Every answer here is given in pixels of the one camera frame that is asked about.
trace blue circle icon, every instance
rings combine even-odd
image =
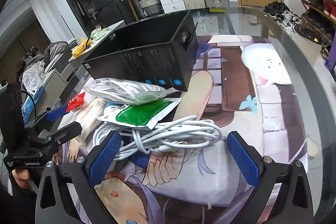
[[[182,85],[182,81],[180,79],[175,79],[174,84],[175,85]]]

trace plastic bag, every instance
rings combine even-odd
[[[24,84],[26,90],[33,95],[35,95],[42,86],[41,78],[30,69],[23,73],[22,83]]]
[[[103,115],[106,101],[101,98],[96,98],[87,107],[80,109],[74,122],[79,122],[82,126],[82,133],[75,139],[79,142],[85,142],[87,136],[94,130],[101,122],[96,118]]]
[[[88,93],[117,104],[142,105],[176,92],[158,85],[140,83],[115,78],[96,79],[85,86]]]

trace anime print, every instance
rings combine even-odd
[[[174,120],[187,115],[212,119],[225,136],[237,130],[261,155],[305,162],[295,90],[272,45],[227,47],[214,39],[211,45],[196,60]],[[127,160],[120,166],[95,187],[119,224],[229,224],[253,191],[224,138],[202,149],[151,153],[146,166]],[[279,188],[273,189],[268,206]]]

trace black box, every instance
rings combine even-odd
[[[82,62],[94,78],[187,91],[198,42],[191,12],[158,15],[116,30]]]

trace coiled white cable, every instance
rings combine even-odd
[[[153,131],[122,128],[132,132],[121,135],[131,136],[134,141],[122,146],[114,160],[123,160],[137,151],[167,152],[179,148],[202,148],[223,139],[223,134],[214,121],[206,119],[196,121],[197,116],[187,116],[173,122],[158,123]],[[120,131],[121,127],[113,123],[100,126],[93,135],[93,146],[99,145],[111,130]]]

